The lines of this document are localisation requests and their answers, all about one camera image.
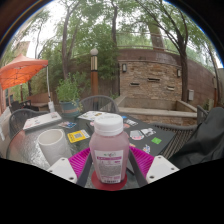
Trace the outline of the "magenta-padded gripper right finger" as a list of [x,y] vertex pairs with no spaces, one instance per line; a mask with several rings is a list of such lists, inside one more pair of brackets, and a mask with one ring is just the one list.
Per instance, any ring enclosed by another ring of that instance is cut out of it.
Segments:
[[129,160],[140,187],[178,171],[178,168],[162,155],[153,157],[132,146],[129,147]]

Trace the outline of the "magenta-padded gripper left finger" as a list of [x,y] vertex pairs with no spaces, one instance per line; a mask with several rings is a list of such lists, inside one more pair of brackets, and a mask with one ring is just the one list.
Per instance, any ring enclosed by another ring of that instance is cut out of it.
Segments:
[[86,148],[69,159],[60,158],[48,169],[48,172],[84,187],[87,183],[91,165],[90,149]]

